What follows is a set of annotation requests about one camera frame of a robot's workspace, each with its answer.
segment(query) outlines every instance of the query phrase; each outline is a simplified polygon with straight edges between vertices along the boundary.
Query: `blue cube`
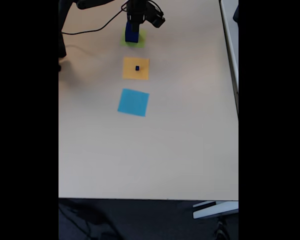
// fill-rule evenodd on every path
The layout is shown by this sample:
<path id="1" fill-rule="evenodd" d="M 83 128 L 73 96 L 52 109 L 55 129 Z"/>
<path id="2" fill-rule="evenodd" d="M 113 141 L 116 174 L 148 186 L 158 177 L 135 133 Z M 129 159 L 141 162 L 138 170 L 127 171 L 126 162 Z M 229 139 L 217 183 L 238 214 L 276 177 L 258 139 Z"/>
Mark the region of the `blue cube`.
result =
<path id="1" fill-rule="evenodd" d="M 137 43 L 139 41 L 139 32 L 132 31 L 132 25 L 127 21 L 125 26 L 125 41 Z"/>
<path id="2" fill-rule="evenodd" d="M 118 112 L 145 117 L 148 99 L 149 93 L 124 88 L 121 93 Z"/>

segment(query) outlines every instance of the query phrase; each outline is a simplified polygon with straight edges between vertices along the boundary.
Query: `black cable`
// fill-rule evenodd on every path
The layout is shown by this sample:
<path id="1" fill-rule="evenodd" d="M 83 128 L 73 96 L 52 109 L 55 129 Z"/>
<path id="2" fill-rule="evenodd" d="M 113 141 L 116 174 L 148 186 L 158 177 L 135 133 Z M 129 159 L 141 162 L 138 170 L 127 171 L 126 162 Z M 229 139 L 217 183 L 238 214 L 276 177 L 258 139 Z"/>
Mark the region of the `black cable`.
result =
<path id="1" fill-rule="evenodd" d="M 85 34 L 85 33 L 92 33 L 92 32 L 97 32 L 102 29 L 104 29 L 113 19 L 115 19 L 116 16 L 118 16 L 123 10 L 121 9 L 116 15 L 113 16 L 103 27 L 96 29 L 96 30 L 90 30 L 90 31 L 81 31 L 81 32 L 75 32 L 75 33 L 67 33 L 67 32 L 61 32 L 62 34 L 67 34 L 67 35 L 77 35 L 77 34 Z"/>
<path id="2" fill-rule="evenodd" d="M 147 0 L 148 2 L 151 2 L 151 3 L 154 3 L 154 5 L 156 5 L 156 7 L 160 10 L 160 12 L 163 14 L 163 12 L 162 12 L 162 10 L 161 10 L 161 8 L 159 7 L 159 5 L 158 4 L 156 4 L 154 1 L 152 1 L 152 0 Z"/>
<path id="3" fill-rule="evenodd" d="M 59 207 L 60 212 L 62 213 L 62 215 L 63 215 L 66 219 L 68 219 L 68 220 L 69 220 L 73 225 L 75 225 L 81 232 L 83 232 L 84 235 L 86 235 L 89 239 L 91 239 L 91 236 L 88 235 L 88 234 L 86 233 L 86 231 L 84 231 L 81 227 L 78 226 L 78 224 L 76 224 L 75 221 L 73 221 L 70 217 L 68 217 L 68 216 L 61 210 L 60 206 L 58 206 L 58 207 Z"/>

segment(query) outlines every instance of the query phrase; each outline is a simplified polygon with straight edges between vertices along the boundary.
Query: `dark floor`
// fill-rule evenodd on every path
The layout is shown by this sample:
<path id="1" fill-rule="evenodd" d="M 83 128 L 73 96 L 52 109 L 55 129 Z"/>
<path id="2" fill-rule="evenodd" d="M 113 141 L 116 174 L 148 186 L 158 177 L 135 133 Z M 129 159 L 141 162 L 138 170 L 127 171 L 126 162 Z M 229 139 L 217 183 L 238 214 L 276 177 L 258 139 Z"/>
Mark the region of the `dark floor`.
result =
<path id="1" fill-rule="evenodd" d="M 72 199 L 103 211 L 113 222 L 124 240 L 214 240 L 217 218 L 193 219 L 192 205 L 198 201 L 173 200 L 112 200 Z M 62 207 L 82 229 L 85 221 Z M 231 240 L 238 240 L 239 214 L 225 216 L 226 228 Z M 102 232 L 111 232 L 107 225 L 92 225 L 91 236 L 100 237 Z M 85 240 L 78 230 L 59 211 L 59 239 Z"/>

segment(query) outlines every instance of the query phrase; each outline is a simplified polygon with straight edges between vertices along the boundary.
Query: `sticky note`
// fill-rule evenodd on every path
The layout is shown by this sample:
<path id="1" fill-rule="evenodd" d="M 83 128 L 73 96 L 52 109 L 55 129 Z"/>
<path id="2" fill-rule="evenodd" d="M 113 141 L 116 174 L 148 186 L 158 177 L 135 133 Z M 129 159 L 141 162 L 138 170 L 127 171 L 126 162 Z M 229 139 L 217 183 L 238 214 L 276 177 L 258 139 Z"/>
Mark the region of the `sticky note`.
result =
<path id="1" fill-rule="evenodd" d="M 139 29 L 139 40 L 138 40 L 138 42 L 129 42 L 129 41 L 126 41 L 126 28 L 124 28 L 123 31 L 122 31 L 120 45 L 121 46 L 133 47 L 133 48 L 144 48 L 145 47 L 145 42 L 146 42 L 146 33 L 147 33 L 146 30 Z"/>
<path id="2" fill-rule="evenodd" d="M 146 116 L 149 93 L 124 88 L 121 93 L 118 112 Z"/>
<path id="3" fill-rule="evenodd" d="M 123 59 L 123 79 L 149 79 L 149 59 L 139 57 L 125 57 Z"/>

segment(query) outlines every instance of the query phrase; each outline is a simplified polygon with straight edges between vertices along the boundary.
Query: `green sticky note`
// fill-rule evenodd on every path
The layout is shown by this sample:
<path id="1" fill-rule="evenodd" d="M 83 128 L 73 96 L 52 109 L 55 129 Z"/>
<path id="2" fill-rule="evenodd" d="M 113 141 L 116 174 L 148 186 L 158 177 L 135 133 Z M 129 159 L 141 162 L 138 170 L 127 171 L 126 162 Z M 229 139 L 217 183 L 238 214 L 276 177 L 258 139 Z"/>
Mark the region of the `green sticky note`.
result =
<path id="1" fill-rule="evenodd" d="M 126 41 L 126 28 L 124 28 L 123 31 L 122 31 L 120 45 L 121 46 L 134 47 L 134 48 L 144 48 L 145 47 L 145 42 L 146 42 L 146 33 L 147 33 L 146 30 L 139 29 L 139 40 L 138 40 L 138 42 L 129 42 L 129 41 Z"/>

